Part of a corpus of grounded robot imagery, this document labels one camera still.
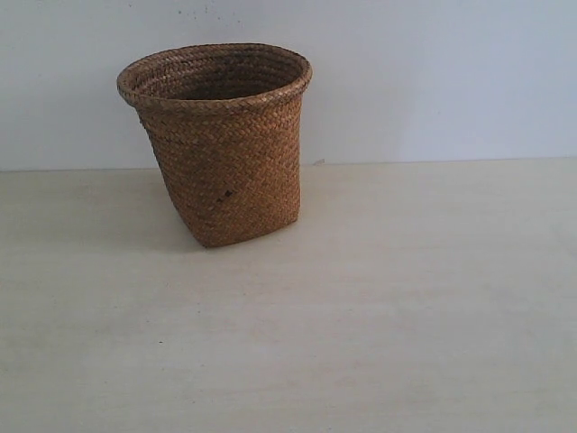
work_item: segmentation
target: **light wood surface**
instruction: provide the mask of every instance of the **light wood surface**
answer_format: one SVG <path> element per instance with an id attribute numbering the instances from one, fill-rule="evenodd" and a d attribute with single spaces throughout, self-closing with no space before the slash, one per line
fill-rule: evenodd
<path id="1" fill-rule="evenodd" d="M 573 433 L 577 161 L 305 168 L 218 250 L 155 170 L 0 174 L 0 431 Z"/>

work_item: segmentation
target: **rolled basket rim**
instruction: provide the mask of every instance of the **rolled basket rim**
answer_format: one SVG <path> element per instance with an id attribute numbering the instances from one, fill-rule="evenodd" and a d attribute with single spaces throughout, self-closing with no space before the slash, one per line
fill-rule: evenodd
<path id="1" fill-rule="evenodd" d="M 138 74 L 140 68 L 151 65 L 155 61 L 165 60 L 170 55 L 178 56 L 183 51 L 191 49 L 205 50 L 207 52 L 226 51 L 226 50 L 244 50 L 257 49 L 262 51 L 272 51 L 283 57 L 295 60 L 302 68 L 301 74 L 293 81 L 280 88 L 274 88 L 270 91 L 250 95 L 247 97 L 237 97 L 231 99 L 174 99 L 164 97 L 152 97 L 145 93 L 137 92 L 129 86 L 129 80 L 133 74 Z M 218 114 L 221 112 L 234 112 L 248 108 L 259 108 L 269 106 L 278 102 L 290 100 L 302 94 L 308 87 L 313 75 L 312 67 L 309 61 L 297 52 L 282 48 L 276 45 L 264 43 L 212 43 L 200 45 L 188 45 L 184 47 L 158 51 L 134 61 L 125 67 L 117 77 L 116 85 L 118 92 L 126 103 L 137 110 L 151 111 L 170 111 L 198 113 L 198 114 Z"/>

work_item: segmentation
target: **woven basket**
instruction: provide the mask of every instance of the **woven basket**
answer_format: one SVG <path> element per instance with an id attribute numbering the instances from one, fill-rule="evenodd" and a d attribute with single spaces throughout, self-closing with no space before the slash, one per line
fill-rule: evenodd
<path id="1" fill-rule="evenodd" d="M 308 61 L 262 44 L 163 51 L 118 76 L 151 140 L 170 199 L 204 246 L 295 222 Z"/>

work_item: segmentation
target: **brown woven basket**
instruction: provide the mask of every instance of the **brown woven basket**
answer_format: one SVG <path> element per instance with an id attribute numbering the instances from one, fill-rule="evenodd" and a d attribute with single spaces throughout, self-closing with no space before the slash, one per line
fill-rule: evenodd
<path id="1" fill-rule="evenodd" d="M 300 107 L 311 77 L 302 56 L 252 43 L 163 51 L 118 76 L 170 199 L 202 245 L 297 220 Z"/>

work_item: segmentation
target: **wall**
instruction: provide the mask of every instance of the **wall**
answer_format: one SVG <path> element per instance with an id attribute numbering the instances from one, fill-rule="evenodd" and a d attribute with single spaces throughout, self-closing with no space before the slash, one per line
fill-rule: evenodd
<path id="1" fill-rule="evenodd" d="M 115 77 L 193 43 L 307 55 L 303 162 L 577 155 L 574 0 L 0 0 L 0 170 L 155 165 Z"/>

